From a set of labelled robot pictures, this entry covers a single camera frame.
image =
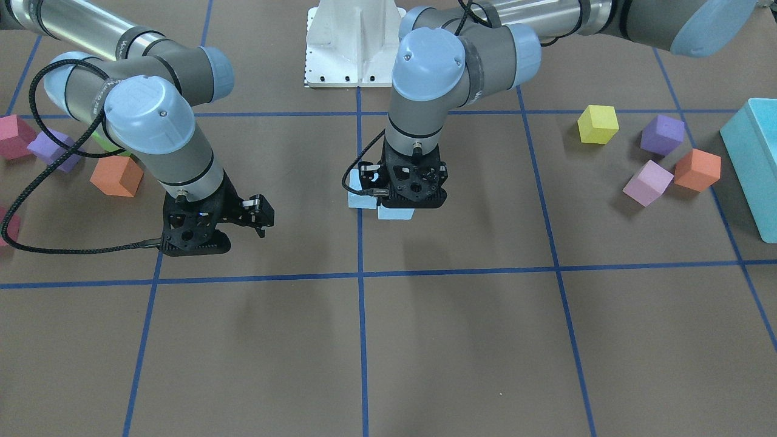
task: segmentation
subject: orange foam block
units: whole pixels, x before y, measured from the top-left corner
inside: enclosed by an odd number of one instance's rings
[[[704,191],[720,179],[720,156],[693,149],[674,168],[674,183]]]
[[[109,196],[135,197],[143,169],[129,156],[100,158],[89,181]]]
[[[6,212],[8,212],[8,210],[0,206],[0,221],[5,217]],[[14,214],[13,217],[11,217],[11,222],[8,224],[8,236],[12,239],[19,239],[19,226],[21,224],[22,220],[18,215]],[[0,238],[0,246],[8,246],[8,244],[4,239]]]

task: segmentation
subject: pink foam block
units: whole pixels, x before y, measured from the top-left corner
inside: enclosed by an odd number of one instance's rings
[[[54,134],[54,137],[59,139],[59,141],[64,142],[66,145],[75,144],[73,139],[67,135],[52,129],[49,129],[49,131]],[[65,152],[65,150],[59,146],[59,144],[51,141],[51,138],[48,138],[48,135],[44,134],[43,132],[39,133],[38,137],[35,138],[35,141],[31,142],[30,145],[27,146],[27,150],[30,150],[35,156],[40,158],[41,161],[46,163],[46,165],[51,165],[51,163],[56,161]],[[67,158],[62,163],[62,165],[57,167],[57,170],[62,170],[66,173],[69,173],[70,170],[73,170],[73,167],[75,167],[75,164],[77,164],[80,159],[81,156],[73,155],[70,158]]]
[[[5,217],[6,212],[8,212],[8,210],[0,206],[0,221],[3,219],[3,217]],[[8,235],[12,239],[19,238],[19,226],[21,224],[22,224],[22,220],[19,218],[18,215],[14,214],[8,226]],[[5,242],[4,239],[0,238],[0,246],[8,246],[8,244]]]
[[[35,139],[35,131],[18,115],[0,118],[0,155],[7,160],[32,155],[27,146]]]
[[[623,192],[638,201],[640,205],[647,206],[666,191],[672,178],[674,178],[672,173],[653,161],[648,161],[626,184]]]

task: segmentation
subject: foam block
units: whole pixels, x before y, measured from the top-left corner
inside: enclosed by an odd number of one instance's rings
[[[642,131],[643,150],[669,155],[685,141],[685,123],[672,117],[658,115]]]
[[[112,152],[114,150],[118,150],[119,149],[118,147],[116,147],[115,144],[113,144],[109,140],[106,140],[105,138],[101,137],[97,132],[98,131],[94,131],[92,133],[92,139],[95,140],[95,142],[97,144],[99,144],[99,146],[102,147],[103,150],[105,150],[106,152]],[[129,151],[126,151],[126,152],[120,153],[118,156],[132,156],[132,154],[129,153]]]
[[[720,129],[755,225],[777,243],[777,99],[749,99]]]
[[[0,206],[0,222],[2,222],[3,217],[5,217],[5,213],[8,212],[7,209]],[[22,220],[19,218],[18,215],[14,214],[11,218],[11,222],[8,225],[8,235],[13,239],[19,238],[19,227],[22,224]],[[3,238],[0,238],[0,246],[8,246],[8,244],[5,242]]]
[[[577,119],[580,140],[588,144],[607,144],[618,133],[618,117],[614,107],[589,105]]]
[[[59,141],[64,142],[66,145],[75,144],[75,141],[73,141],[73,139],[67,135],[52,129],[49,129],[49,131],[51,131],[51,133],[54,134],[54,136],[57,137]],[[38,137],[27,146],[27,150],[31,151],[35,156],[40,158],[40,160],[46,163],[46,165],[51,165],[51,163],[56,161],[60,156],[62,156],[62,154],[65,153],[65,150],[62,147],[51,141],[51,138],[48,138],[48,136],[43,132],[39,133]],[[62,165],[57,168],[57,170],[62,170],[65,173],[69,173],[70,170],[73,170],[75,164],[77,164],[80,160],[81,156],[73,155],[70,158],[67,158],[62,163]]]
[[[623,192],[638,201],[640,205],[647,206],[666,191],[672,177],[672,173],[653,161],[648,161],[626,184]]]
[[[720,156],[693,149],[674,168],[674,183],[704,191],[720,179]]]
[[[413,218],[413,208],[386,208],[378,206],[378,220],[410,220]]]
[[[142,178],[143,169],[129,156],[108,156],[99,159],[89,181],[109,196],[133,198]]]
[[[351,169],[348,174],[348,186],[354,190],[361,190],[358,169]],[[377,198],[373,198],[372,196],[360,196],[348,191],[348,208],[376,209],[377,207]]]
[[[29,156],[27,146],[35,139],[35,131],[18,115],[0,118],[0,155],[7,160]]]

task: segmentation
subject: light blue bin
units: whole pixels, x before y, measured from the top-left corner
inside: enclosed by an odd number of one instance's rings
[[[761,239],[777,243],[777,100],[748,100],[720,135]]]

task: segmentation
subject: light blue foam block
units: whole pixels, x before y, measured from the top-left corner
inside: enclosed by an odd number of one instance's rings
[[[348,186],[354,190],[361,190],[358,169],[352,169],[350,171],[348,175]],[[376,209],[377,207],[377,198],[373,198],[372,196],[359,196],[350,191],[348,192],[348,208]]]
[[[413,208],[386,208],[378,206],[378,220],[410,220],[413,218]]]
[[[761,239],[777,243],[777,100],[749,99],[720,135]]]

